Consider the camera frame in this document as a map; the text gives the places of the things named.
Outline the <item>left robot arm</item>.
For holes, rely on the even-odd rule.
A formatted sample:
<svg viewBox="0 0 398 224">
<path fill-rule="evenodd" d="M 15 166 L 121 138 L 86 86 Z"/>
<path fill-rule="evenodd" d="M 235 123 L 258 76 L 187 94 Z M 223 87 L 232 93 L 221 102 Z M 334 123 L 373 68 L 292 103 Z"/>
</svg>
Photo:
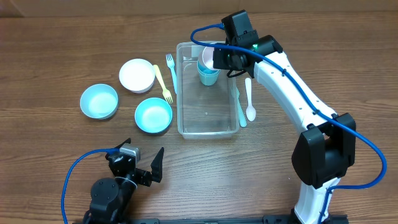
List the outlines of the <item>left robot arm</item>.
<svg viewBox="0 0 398 224">
<path fill-rule="evenodd" d="M 151 186 L 162 180 L 164 148 L 161 148 L 150 167 L 151 170 L 137 168 L 141 153 L 127 139 L 105 155 L 113 178 L 97 180 L 91 187 L 91 202 L 83 223 L 126 223 L 126 209 L 138 185 Z"/>
</svg>

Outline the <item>green plastic cup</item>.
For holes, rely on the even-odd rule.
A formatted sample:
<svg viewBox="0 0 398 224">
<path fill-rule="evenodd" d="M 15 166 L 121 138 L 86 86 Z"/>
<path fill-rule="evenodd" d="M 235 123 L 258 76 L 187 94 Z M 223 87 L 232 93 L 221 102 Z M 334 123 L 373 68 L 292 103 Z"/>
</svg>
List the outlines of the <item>green plastic cup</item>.
<svg viewBox="0 0 398 224">
<path fill-rule="evenodd" d="M 218 74 L 220 73 L 219 70 L 216 71 L 215 73 L 204 73 L 201 70 L 199 70 L 198 72 L 199 72 L 200 81 L 205 86 L 214 85 L 218 79 Z"/>
</svg>

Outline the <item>pale green bowl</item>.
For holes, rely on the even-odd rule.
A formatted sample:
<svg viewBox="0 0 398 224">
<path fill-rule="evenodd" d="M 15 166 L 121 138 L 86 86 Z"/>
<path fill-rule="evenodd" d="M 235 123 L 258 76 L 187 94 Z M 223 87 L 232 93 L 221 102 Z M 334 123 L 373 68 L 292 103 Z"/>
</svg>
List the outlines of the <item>pale green bowl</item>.
<svg viewBox="0 0 398 224">
<path fill-rule="evenodd" d="M 112 117 L 119 104 L 116 90 L 103 83 L 88 87 L 80 97 L 80 109 L 84 115 L 92 119 L 108 119 Z"/>
</svg>

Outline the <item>white pink bowl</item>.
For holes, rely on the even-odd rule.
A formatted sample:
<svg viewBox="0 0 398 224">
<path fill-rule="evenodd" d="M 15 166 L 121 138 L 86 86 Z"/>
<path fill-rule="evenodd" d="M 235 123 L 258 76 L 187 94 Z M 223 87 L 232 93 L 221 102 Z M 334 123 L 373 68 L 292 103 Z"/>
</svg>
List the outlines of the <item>white pink bowl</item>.
<svg viewBox="0 0 398 224">
<path fill-rule="evenodd" d="M 145 93 L 154 84 L 154 66 L 141 58 L 129 60 L 120 68 L 119 81 L 124 88 L 133 93 Z"/>
</svg>

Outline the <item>pink plastic cup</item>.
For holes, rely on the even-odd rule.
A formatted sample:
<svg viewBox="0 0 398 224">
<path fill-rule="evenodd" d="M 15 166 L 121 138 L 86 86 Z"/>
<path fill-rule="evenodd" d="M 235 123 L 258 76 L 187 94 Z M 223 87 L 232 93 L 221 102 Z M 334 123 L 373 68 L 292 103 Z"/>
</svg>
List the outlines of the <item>pink plastic cup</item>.
<svg viewBox="0 0 398 224">
<path fill-rule="evenodd" d="M 202 52 L 202 64 L 206 69 L 215 70 L 213 67 L 213 47 L 205 47 Z"/>
</svg>

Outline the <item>blue bowl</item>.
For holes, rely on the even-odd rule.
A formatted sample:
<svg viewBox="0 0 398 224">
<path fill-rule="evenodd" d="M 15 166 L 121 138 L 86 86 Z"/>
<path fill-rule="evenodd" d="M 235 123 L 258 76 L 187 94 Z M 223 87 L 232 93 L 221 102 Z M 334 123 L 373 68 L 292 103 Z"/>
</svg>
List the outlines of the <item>blue bowl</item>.
<svg viewBox="0 0 398 224">
<path fill-rule="evenodd" d="M 134 120 L 145 133 L 158 134 L 165 131 L 172 122 L 172 108 L 161 98 L 148 98 L 136 108 Z"/>
</svg>

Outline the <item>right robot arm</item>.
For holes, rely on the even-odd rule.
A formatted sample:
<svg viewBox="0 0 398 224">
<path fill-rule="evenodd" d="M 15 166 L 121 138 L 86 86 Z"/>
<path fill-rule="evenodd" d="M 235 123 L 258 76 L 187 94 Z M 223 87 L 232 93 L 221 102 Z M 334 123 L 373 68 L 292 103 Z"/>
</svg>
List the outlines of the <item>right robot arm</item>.
<svg viewBox="0 0 398 224">
<path fill-rule="evenodd" d="M 213 68 L 248 72 L 269 90 L 298 132 L 292 165 L 301 187 L 287 223 L 347 223 L 346 215 L 330 215 L 328 207 L 332 188 L 354 164 L 353 117 L 338 115 L 324 104 L 292 68 L 272 36 L 244 42 L 227 38 L 212 46 Z"/>
</svg>

